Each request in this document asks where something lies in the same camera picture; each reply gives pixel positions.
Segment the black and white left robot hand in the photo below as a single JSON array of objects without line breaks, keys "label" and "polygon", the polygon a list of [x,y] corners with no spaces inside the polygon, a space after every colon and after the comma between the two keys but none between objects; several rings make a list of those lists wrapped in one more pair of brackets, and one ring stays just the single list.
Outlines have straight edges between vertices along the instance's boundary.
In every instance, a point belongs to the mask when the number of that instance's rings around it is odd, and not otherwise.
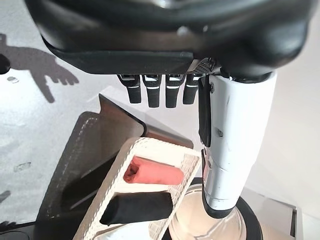
[{"label": "black and white left robot hand", "polygon": [[257,159],[276,69],[305,45],[315,0],[28,0],[47,48],[95,75],[198,81],[202,202],[230,214]]}]

